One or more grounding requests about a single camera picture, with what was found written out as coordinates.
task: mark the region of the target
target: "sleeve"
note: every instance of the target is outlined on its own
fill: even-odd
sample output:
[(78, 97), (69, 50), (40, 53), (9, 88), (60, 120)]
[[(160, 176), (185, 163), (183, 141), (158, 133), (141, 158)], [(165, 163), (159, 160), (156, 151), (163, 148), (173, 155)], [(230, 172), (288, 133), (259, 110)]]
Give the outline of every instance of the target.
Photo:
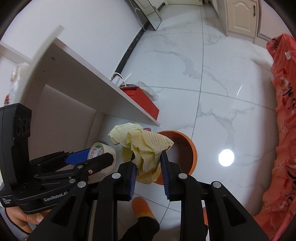
[(1, 171), (0, 171), (0, 191), (1, 191), (2, 188), (3, 188), (3, 185), (2, 185), (2, 184), (3, 184), (3, 179), (2, 179), (2, 174), (1, 174)]
[(7, 226), (11, 230), (11, 232), (15, 235), (15, 237), (19, 241), (25, 241), (27, 239), (29, 234), (24, 232), (22, 229), (20, 229), (13, 222), (10, 221), (9, 217), (6, 215), (5, 208), (0, 207), (0, 215), (4, 219), (5, 223), (7, 224)]

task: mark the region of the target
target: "white cabinet door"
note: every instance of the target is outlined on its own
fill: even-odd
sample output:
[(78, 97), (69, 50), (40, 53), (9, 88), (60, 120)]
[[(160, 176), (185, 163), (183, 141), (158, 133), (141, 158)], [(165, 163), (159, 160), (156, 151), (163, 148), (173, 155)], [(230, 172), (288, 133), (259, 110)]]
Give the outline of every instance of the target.
[(190, 4), (203, 6), (202, 0), (168, 0), (168, 4)]
[(255, 37), (258, 7), (251, 0), (226, 0), (228, 31)]

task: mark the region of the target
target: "black baseboard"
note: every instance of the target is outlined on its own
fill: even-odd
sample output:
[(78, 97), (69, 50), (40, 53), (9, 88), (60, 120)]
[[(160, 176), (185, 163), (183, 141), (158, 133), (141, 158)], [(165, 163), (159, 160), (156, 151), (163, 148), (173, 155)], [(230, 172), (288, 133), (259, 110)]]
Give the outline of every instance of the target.
[[(159, 8), (157, 9), (158, 11), (160, 11), (163, 6), (165, 5), (165, 3), (163, 2)], [(124, 66), (126, 65), (126, 62), (128, 61), (131, 53), (133, 52), (134, 48), (136, 47), (137, 43), (139, 42), (140, 38), (142, 37), (142, 35), (144, 34), (145, 30), (149, 27), (150, 23), (149, 21), (147, 21), (143, 28), (141, 28), (141, 30), (139, 31), (139, 33), (137, 34), (137, 36), (134, 38), (134, 40), (132, 41), (132, 43), (130, 44), (128, 50), (126, 51), (126, 53), (124, 54), (123, 58), (121, 59), (119, 65), (117, 66), (115, 72), (117, 73), (121, 73)]]
[(160, 10), (163, 8), (164, 5), (165, 5), (165, 3), (163, 2), (163, 3), (159, 6), (159, 8), (158, 8), (157, 10), (160, 11)]

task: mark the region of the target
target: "crumpled yellow paper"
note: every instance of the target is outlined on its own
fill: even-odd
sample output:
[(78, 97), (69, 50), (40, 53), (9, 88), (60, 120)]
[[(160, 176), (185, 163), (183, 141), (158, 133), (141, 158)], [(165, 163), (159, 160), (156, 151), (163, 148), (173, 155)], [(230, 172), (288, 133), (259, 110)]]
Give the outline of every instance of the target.
[(115, 126), (108, 134), (114, 145), (121, 144), (124, 162), (132, 160), (137, 165), (137, 181), (150, 184), (157, 180), (160, 168), (160, 155), (174, 144), (161, 134), (143, 130), (139, 124), (126, 123)]

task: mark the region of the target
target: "small label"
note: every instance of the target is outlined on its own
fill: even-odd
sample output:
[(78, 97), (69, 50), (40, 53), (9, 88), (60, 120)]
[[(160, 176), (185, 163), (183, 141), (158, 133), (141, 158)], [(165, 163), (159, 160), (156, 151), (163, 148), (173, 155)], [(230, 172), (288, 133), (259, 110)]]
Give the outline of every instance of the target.
[(291, 59), (290, 51), (285, 52), (285, 55), (286, 55), (287, 60), (290, 60)]
[(16, 203), (12, 196), (5, 196), (0, 198), (0, 203), (3, 207), (15, 207)]
[(56, 195), (52, 195), (50, 197), (45, 197), (45, 198), (42, 198), (42, 201), (46, 205), (51, 204), (51, 203), (55, 203), (55, 202), (58, 202), (59, 201), (59, 198), (61, 198), (63, 196), (66, 196), (67, 193), (68, 192), (65, 191), (65, 192), (61, 192), (61, 193), (56, 194)]
[(96, 145), (96, 146), (93, 147), (93, 149), (92, 149), (92, 151), (90, 153), (90, 156), (89, 156), (90, 158), (89, 159), (94, 158), (96, 156), (99, 156), (102, 153), (103, 153), (103, 148), (100, 145)]

